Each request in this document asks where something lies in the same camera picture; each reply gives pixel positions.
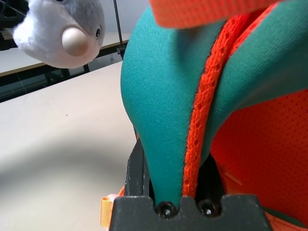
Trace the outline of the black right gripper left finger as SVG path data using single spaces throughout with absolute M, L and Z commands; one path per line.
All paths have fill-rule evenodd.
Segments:
M 128 159 L 125 196 L 154 196 L 147 161 L 140 139 L 137 139 Z

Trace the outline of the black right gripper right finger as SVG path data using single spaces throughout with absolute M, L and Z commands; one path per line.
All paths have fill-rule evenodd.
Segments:
M 218 166 L 211 154 L 199 168 L 195 195 L 224 195 Z

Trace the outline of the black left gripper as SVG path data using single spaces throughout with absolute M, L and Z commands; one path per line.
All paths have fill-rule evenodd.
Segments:
M 26 0 L 0 0 L 0 50 L 17 48 L 13 29 L 26 16 Z

